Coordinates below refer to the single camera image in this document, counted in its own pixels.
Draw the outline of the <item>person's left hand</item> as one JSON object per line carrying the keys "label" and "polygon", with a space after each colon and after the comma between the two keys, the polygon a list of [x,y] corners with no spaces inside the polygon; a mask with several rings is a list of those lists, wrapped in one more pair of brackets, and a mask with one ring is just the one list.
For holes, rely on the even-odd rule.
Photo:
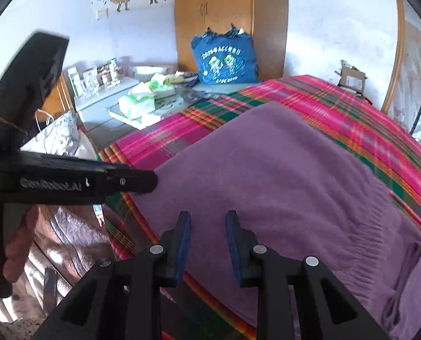
{"label": "person's left hand", "polygon": [[34,239],[34,230],[39,216],[39,207],[33,205],[27,211],[15,238],[5,248],[7,257],[4,263],[4,278],[10,283],[16,282],[24,272],[30,247]]}

